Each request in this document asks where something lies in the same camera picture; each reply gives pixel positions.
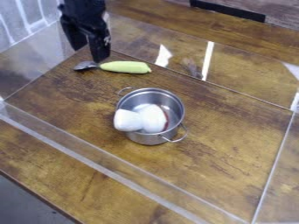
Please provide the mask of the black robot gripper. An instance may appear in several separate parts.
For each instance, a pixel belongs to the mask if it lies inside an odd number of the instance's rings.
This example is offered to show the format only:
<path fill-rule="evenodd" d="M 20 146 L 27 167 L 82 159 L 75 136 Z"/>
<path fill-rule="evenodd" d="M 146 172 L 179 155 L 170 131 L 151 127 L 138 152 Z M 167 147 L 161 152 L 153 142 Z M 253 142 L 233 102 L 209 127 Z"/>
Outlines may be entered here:
<path fill-rule="evenodd" d="M 73 49 L 78 51 L 89 43 L 93 59 L 99 63 L 111 52 L 106 0 L 63 0 L 59 10 L 61 25 Z M 89 41 L 83 33 L 91 35 Z"/>

